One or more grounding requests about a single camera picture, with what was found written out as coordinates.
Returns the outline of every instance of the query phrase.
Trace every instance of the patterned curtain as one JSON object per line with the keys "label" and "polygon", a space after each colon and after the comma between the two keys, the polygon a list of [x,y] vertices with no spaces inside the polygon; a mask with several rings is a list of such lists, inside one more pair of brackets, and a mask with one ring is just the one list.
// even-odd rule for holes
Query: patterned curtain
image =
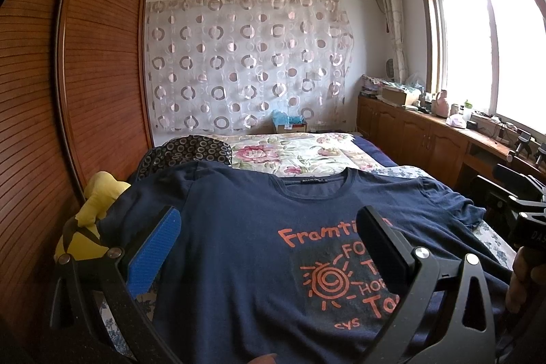
{"label": "patterned curtain", "polygon": [[147,16],[155,127],[270,132],[273,110],[311,129],[343,122],[353,35],[338,0],[158,1]]}
{"label": "patterned curtain", "polygon": [[394,50],[394,80],[404,83],[407,78],[404,58],[404,17],[402,0],[383,0],[383,8],[389,25],[390,41]]}

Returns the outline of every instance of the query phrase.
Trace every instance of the window glass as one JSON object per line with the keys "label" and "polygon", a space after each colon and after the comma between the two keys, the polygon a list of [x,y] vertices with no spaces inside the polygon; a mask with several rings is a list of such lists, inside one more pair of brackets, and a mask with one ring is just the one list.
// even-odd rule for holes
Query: window glass
{"label": "window glass", "polygon": [[491,0],[499,38],[497,113],[546,133],[546,31],[534,0]]}
{"label": "window glass", "polygon": [[489,111],[491,29],[487,0],[442,0],[447,41],[447,92],[450,103],[469,100]]}

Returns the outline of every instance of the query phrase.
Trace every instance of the wooden wardrobe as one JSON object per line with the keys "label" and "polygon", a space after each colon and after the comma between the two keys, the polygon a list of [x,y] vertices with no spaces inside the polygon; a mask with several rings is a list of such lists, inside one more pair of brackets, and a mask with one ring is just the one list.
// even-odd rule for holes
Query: wooden wardrobe
{"label": "wooden wardrobe", "polygon": [[53,252],[97,171],[125,180],[151,147],[145,0],[0,6],[0,317],[39,340]]}

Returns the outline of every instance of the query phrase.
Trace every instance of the cabinet door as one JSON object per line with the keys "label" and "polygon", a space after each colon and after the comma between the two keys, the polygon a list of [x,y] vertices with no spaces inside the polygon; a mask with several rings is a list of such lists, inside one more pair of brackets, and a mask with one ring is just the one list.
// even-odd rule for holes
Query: cabinet door
{"label": "cabinet door", "polygon": [[368,140],[371,137],[372,121],[375,109],[375,100],[365,98],[359,99],[357,130]]}
{"label": "cabinet door", "polygon": [[378,104],[375,126],[372,123],[372,141],[397,162],[399,148],[398,111],[394,107]]}
{"label": "cabinet door", "polygon": [[430,126],[429,138],[429,160],[426,170],[438,181],[454,188],[468,141],[453,129],[439,124]]}
{"label": "cabinet door", "polygon": [[426,169],[430,123],[410,113],[401,113],[398,163]]}
{"label": "cabinet door", "polygon": [[97,171],[125,180],[152,147],[144,94],[146,0],[60,0],[57,95],[81,190]]}

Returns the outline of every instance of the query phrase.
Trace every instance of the human hand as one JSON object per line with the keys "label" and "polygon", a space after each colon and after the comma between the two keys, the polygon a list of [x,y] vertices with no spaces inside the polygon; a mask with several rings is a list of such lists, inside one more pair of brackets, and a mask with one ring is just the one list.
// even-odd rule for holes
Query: human hand
{"label": "human hand", "polygon": [[546,255],[529,247],[521,247],[515,255],[510,286],[506,292],[506,308],[518,313],[527,300],[531,281],[546,285]]}

